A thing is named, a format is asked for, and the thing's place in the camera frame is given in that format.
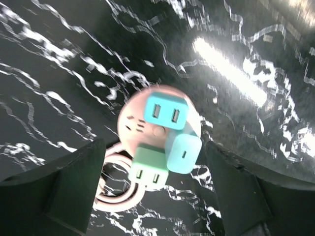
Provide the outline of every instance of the mint green plug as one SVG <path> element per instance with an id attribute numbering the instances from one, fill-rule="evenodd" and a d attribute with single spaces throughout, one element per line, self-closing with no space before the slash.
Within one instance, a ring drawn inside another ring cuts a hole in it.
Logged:
<path id="1" fill-rule="evenodd" d="M 128 178 L 149 188 L 163 188 L 168 178 L 164 150 L 140 144 L 132 160 Z"/>

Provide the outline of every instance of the round button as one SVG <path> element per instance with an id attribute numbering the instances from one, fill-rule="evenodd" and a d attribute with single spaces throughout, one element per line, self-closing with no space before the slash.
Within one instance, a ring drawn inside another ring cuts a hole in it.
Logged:
<path id="1" fill-rule="evenodd" d="M 165 129 L 162 126 L 156 126 L 153 130 L 153 133 L 157 137 L 163 137 L 165 134 Z"/>

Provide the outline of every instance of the pink cord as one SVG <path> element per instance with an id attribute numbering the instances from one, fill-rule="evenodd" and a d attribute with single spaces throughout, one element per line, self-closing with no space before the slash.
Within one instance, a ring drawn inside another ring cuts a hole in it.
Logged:
<path id="1" fill-rule="evenodd" d="M 117 164 L 129 172 L 132 161 L 123 155 L 117 154 L 117 152 L 122 150 L 124 150 L 124 148 L 121 143 L 117 143 L 108 148 L 105 154 L 104 165 L 107 163 Z M 101 177 L 97 187 L 96 199 L 93 206 L 93 208 L 101 211 L 119 212 L 128 210 L 136 206 L 142 200 L 146 191 L 146 187 L 144 185 L 138 184 L 138 187 L 136 187 L 136 184 L 131 182 L 130 188 L 122 195 L 117 197 L 108 197 L 101 195 L 101 192 L 104 190 L 104 185 L 105 181 Z"/>

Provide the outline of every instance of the round extension socket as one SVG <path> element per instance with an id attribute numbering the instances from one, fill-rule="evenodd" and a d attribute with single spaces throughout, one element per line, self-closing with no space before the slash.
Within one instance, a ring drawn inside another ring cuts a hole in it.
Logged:
<path id="1" fill-rule="evenodd" d="M 144 109 L 152 92 L 163 92 L 184 98 L 189 112 L 187 123 L 198 137 L 201 136 L 200 117 L 192 101 L 182 91 L 165 85 L 151 86 L 135 93 L 123 106 L 118 117 L 118 135 L 124 149 L 133 157 L 140 143 L 164 149 L 169 129 L 145 122 Z"/>

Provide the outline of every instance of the light blue plug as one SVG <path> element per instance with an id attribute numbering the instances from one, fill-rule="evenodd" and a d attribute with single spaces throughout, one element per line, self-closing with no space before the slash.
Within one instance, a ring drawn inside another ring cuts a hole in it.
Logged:
<path id="1" fill-rule="evenodd" d="M 148 97 L 145 106 L 144 120 L 170 129 L 181 130 L 185 126 L 188 110 L 185 99 L 153 92 Z"/>
<path id="2" fill-rule="evenodd" d="M 188 174 L 193 170 L 202 146 L 201 139 L 192 131 L 169 130 L 165 154 L 167 168 L 176 173 Z"/>

